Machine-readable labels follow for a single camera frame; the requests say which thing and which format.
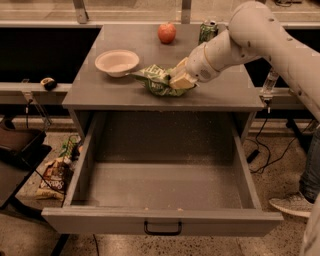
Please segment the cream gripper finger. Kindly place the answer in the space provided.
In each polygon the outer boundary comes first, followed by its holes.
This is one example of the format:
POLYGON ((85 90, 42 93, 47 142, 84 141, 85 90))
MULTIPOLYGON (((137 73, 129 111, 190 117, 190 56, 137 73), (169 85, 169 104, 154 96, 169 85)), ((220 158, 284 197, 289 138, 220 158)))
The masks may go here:
POLYGON ((185 72, 187 60, 188 58, 185 57, 174 68, 170 70, 169 75, 171 78, 177 77, 185 72))
POLYGON ((189 89, 194 86, 197 79, 187 73, 170 74, 169 86, 173 89, 189 89))

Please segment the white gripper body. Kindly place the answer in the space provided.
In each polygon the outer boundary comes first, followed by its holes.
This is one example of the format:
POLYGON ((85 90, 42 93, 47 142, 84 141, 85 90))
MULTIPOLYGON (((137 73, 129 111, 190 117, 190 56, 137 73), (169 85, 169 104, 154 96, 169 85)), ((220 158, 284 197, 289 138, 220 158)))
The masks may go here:
POLYGON ((206 43, 202 43, 191 51, 187 59, 186 72, 200 82, 209 82, 219 76, 206 57, 206 43))

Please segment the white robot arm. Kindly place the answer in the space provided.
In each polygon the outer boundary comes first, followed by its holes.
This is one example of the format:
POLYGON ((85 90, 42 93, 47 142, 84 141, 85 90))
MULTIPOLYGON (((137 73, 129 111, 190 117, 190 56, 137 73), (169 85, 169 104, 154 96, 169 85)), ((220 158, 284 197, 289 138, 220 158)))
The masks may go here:
MULTIPOLYGON (((237 64, 264 58, 316 119, 320 119, 320 55, 290 36, 270 9, 249 1, 239 5, 227 29, 197 46, 170 73, 174 89, 210 81, 237 64)), ((299 190, 272 198, 279 211, 306 217, 299 256, 320 256, 320 128, 313 133, 299 190)))

